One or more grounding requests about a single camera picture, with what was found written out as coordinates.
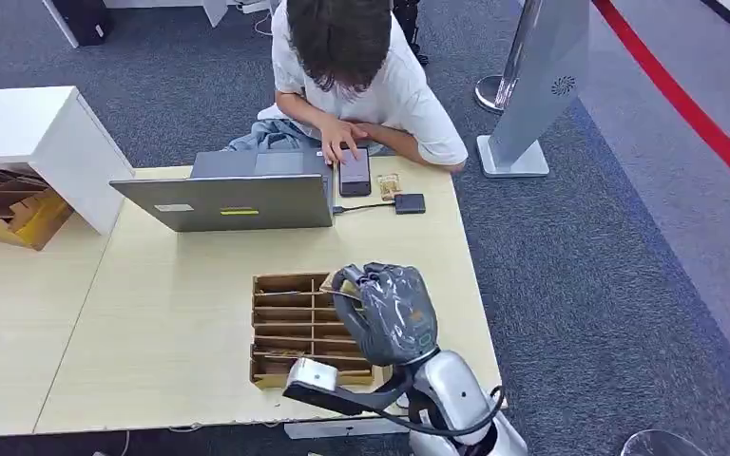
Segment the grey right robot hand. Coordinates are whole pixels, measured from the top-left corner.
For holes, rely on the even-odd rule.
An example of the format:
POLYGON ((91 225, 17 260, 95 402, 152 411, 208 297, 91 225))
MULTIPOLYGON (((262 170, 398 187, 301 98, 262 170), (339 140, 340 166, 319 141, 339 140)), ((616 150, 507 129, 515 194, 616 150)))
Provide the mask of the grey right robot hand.
POLYGON ((372 365, 408 365, 439 350, 435 310, 413 266, 350 264, 331 276, 326 292, 338 319, 372 365))

